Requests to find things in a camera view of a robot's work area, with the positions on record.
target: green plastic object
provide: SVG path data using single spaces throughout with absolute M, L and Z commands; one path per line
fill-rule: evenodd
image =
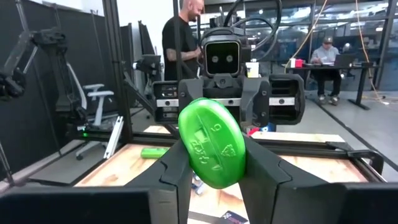
M 224 105 L 200 98 L 178 117 L 181 140 L 196 175 L 214 189 L 223 189 L 242 178 L 246 148 L 242 132 Z
M 143 148 L 141 151 L 141 158 L 143 159 L 158 159 L 162 157 L 166 152 L 167 148 Z

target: sneaker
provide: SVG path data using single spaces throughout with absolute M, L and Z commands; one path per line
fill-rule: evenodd
M 319 100 L 319 103 L 320 103 L 320 104 L 326 103 L 326 97 L 325 97 L 324 95 L 320 95 L 320 96 L 318 97 L 318 100 Z
M 329 100 L 329 103 L 332 104 L 332 105 L 337 106 L 338 101 L 339 101 L 338 96 L 331 96 L 331 97 L 330 97 L 330 100 Z

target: card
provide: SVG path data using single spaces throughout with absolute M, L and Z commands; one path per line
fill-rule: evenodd
M 228 220 L 230 223 L 236 223 L 236 224 L 248 223 L 247 219 L 231 211 L 227 211 L 221 218 Z

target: white wall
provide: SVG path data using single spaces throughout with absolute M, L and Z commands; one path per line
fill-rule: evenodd
M 42 3 L 42 0 L 31 0 L 34 2 Z M 67 6 L 67 7 L 72 7 L 75 9 L 81 9 L 82 8 L 82 2 L 84 0 L 44 0 L 46 2 L 51 2 L 51 3 L 57 3 L 62 6 Z
M 42 0 L 31 0 L 41 3 Z M 97 11 L 98 15 L 103 16 L 102 0 L 45 0 L 47 2 L 57 3 L 59 5 L 73 7 L 85 12 L 90 10 Z M 148 28 L 152 45 L 157 49 L 159 55 L 162 50 L 162 29 L 166 21 L 173 16 L 172 0 L 118 0 L 119 22 L 120 26 L 128 23 L 137 24 L 142 21 Z

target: bald man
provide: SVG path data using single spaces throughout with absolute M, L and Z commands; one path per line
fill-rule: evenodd
M 175 51 L 175 36 L 174 36 L 174 20 L 179 19 L 180 26 L 180 47 L 181 58 L 192 71 L 191 74 L 196 75 L 198 70 L 197 58 L 201 52 L 198 48 L 197 41 L 193 37 L 189 22 L 196 22 L 197 17 L 200 16 L 205 3 L 204 0 L 183 0 L 182 8 L 178 17 L 169 19 L 164 25 L 162 31 L 162 46 L 164 56 L 164 79 L 177 80 L 177 64 Z M 191 78 L 190 72 L 182 68 L 182 77 Z

